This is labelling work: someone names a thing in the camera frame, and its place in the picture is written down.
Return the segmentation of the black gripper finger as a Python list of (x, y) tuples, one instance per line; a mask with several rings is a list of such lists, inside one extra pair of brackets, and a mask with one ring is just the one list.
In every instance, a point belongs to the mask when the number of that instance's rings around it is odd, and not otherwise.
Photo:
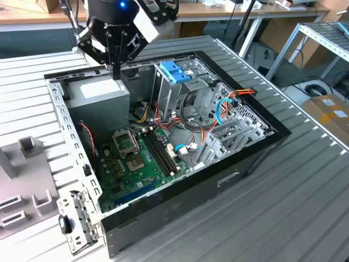
[(77, 47), (85, 54), (94, 59), (99, 64), (105, 64), (110, 71), (113, 79), (117, 78), (117, 63), (115, 61), (115, 50), (108, 47), (105, 51), (101, 51), (93, 45), (92, 35), (89, 28), (86, 27), (77, 35)]
[(127, 31), (122, 32), (117, 50), (117, 80), (121, 79), (121, 65), (133, 61), (147, 44), (148, 41), (139, 31), (134, 35)]

